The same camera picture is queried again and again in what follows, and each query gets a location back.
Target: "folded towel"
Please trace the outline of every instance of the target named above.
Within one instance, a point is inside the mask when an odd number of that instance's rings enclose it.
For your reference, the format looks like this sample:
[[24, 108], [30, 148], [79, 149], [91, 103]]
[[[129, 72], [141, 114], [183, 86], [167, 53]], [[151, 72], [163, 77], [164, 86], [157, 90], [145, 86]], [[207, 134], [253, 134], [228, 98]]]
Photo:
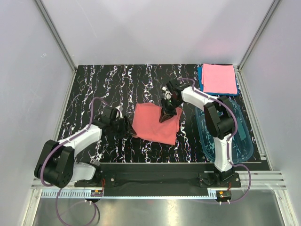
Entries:
[[238, 88], [233, 65], [203, 64], [198, 68], [201, 91], [210, 95], [237, 96]]
[[133, 128], [136, 137], [144, 140], [175, 145], [176, 133], [179, 131], [181, 108], [176, 108], [177, 115], [160, 123], [161, 107], [153, 103], [136, 104]]

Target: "gray floor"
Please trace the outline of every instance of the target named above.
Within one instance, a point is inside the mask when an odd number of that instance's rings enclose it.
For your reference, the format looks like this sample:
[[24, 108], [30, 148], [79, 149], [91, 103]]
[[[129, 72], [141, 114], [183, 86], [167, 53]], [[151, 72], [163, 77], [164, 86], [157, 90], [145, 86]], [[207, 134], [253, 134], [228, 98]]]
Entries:
[[[239, 197], [242, 192], [235, 191]], [[79, 199], [60, 199], [62, 213]], [[100, 200], [100, 219], [94, 226], [283, 226], [275, 194], [250, 191], [231, 205], [204, 204], [194, 200]], [[86, 224], [94, 213], [87, 203], [79, 204], [62, 218], [72, 226]], [[62, 225], [55, 214], [55, 200], [40, 200], [34, 226]]]

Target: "black marble tabletop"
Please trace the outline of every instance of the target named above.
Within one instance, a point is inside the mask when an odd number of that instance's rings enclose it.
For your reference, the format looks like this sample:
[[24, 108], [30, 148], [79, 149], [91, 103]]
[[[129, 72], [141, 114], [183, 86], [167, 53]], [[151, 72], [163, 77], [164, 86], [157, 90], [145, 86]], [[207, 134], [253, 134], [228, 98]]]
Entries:
[[[170, 79], [192, 78], [198, 81], [199, 65], [80, 65], [60, 129], [66, 138], [89, 123], [93, 97], [102, 97], [109, 105], [122, 105], [133, 121], [136, 103], [160, 105], [161, 88]], [[254, 146], [248, 162], [261, 161], [242, 96], [231, 97], [240, 106]], [[95, 102], [94, 114], [103, 103]], [[206, 162], [202, 151], [194, 106], [183, 104], [176, 145], [165, 145], [139, 138], [117, 140], [103, 136], [79, 153], [76, 161], [94, 162]]]

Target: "robotic arm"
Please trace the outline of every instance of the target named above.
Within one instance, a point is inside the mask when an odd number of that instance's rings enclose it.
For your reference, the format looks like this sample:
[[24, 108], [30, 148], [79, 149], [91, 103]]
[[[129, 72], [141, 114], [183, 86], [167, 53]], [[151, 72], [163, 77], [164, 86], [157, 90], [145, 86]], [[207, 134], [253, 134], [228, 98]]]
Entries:
[[87, 125], [74, 135], [60, 141], [47, 141], [34, 170], [35, 177], [40, 178], [42, 165], [50, 152], [59, 144], [66, 143], [47, 162], [43, 174], [44, 180], [59, 188], [65, 187], [72, 181], [91, 180], [95, 175], [95, 167], [83, 162], [74, 163], [74, 157], [90, 144], [100, 140], [102, 134], [117, 138], [135, 136], [136, 133], [128, 118], [123, 116], [121, 111], [121, 106], [116, 108], [107, 106], [103, 109], [102, 115], [96, 116], [90, 127]]
[[[235, 124], [230, 113], [219, 103], [214, 101], [217, 97], [193, 91], [193, 88], [187, 84], [180, 84], [177, 79], [169, 81], [162, 88], [164, 98], [161, 99], [162, 110], [160, 122], [164, 122], [176, 115], [176, 107], [183, 102], [193, 104], [205, 112], [205, 121], [209, 133], [214, 137], [215, 145], [215, 173], [219, 181], [226, 181], [233, 174], [234, 170], [230, 162], [232, 162], [231, 143], [232, 139], [228, 138], [234, 132]], [[229, 107], [232, 112], [232, 104], [227, 97], [218, 99]], [[229, 157], [227, 158], [227, 142], [230, 145]]]

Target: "blue plastic basket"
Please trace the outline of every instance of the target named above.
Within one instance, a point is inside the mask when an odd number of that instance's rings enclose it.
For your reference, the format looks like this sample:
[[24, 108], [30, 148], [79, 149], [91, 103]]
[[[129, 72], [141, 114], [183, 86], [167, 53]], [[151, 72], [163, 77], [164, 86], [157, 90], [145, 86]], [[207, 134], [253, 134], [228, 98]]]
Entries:
[[[234, 114], [238, 122], [238, 131], [232, 140], [232, 160], [234, 163], [247, 161], [253, 155], [253, 144], [246, 126], [245, 119], [238, 104], [230, 100]], [[205, 122], [205, 113], [196, 107], [195, 109], [198, 132], [205, 156], [209, 161], [215, 161], [215, 146], [213, 137], [209, 134]]]

